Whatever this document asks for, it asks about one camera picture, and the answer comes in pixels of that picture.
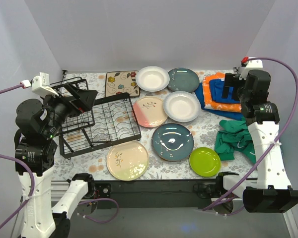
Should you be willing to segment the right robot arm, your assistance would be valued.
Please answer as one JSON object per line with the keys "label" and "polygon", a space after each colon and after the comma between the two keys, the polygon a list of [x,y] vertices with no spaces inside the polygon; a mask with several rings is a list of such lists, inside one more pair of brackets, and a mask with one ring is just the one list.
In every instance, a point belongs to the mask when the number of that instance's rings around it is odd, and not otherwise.
{"label": "right robot arm", "polygon": [[298,190],[292,188],[286,174],[279,139],[279,113],[277,106],[267,100],[271,76],[268,72],[253,69],[245,79],[227,73],[222,97],[228,96],[241,103],[241,112],[250,132],[257,167],[257,183],[252,184],[234,173],[220,175],[215,192],[220,197],[230,193],[242,198],[249,213],[285,213],[298,204]]}

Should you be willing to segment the large dark teal plate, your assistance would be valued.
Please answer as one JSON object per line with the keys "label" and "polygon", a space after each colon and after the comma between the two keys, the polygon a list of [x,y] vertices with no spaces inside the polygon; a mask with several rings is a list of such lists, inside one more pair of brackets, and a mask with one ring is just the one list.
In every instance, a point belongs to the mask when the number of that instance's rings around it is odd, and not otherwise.
{"label": "large dark teal plate", "polygon": [[154,131],[151,140],[154,152],[170,162],[185,159],[194,148],[194,138],[190,130],[177,123],[159,126]]}

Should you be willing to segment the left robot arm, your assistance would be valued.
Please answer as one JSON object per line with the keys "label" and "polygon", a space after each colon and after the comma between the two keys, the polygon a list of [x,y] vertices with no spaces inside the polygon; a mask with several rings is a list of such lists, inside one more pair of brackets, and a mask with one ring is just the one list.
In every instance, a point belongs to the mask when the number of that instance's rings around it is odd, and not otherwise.
{"label": "left robot arm", "polygon": [[64,88],[70,96],[57,92],[46,95],[44,101],[28,99],[16,109],[15,158],[24,162],[15,170],[23,188],[23,194],[32,193],[24,208],[22,238],[66,238],[70,232],[70,219],[83,198],[96,193],[91,174],[76,174],[70,186],[55,206],[51,202],[51,181],[54,171],[54,155],[57,144],[54,137],[68,118],[91,111],[96,90],[79,89],[70,83]]}

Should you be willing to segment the cream green plate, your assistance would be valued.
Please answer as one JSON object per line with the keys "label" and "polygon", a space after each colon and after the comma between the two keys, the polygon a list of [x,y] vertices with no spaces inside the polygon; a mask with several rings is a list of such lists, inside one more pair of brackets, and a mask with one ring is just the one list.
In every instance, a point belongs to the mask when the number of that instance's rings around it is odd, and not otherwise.
{"label": "cream green plate", "polygon": [[137,141],[113,146],[107,154],[107,168],[116,179],[132,181],[140,178],[149,166],[146,148]]}

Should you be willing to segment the black wire dish rack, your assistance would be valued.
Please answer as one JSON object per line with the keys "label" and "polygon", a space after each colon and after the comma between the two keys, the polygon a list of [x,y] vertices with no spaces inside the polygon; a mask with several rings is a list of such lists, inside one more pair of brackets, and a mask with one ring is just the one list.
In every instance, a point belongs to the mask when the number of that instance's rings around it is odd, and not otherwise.
{"label": "black wire dish rack", "polygon": [[128,93],[96,99],[89,112],[67,118],[58,134],[65,159],[141,139],[141,130]]}

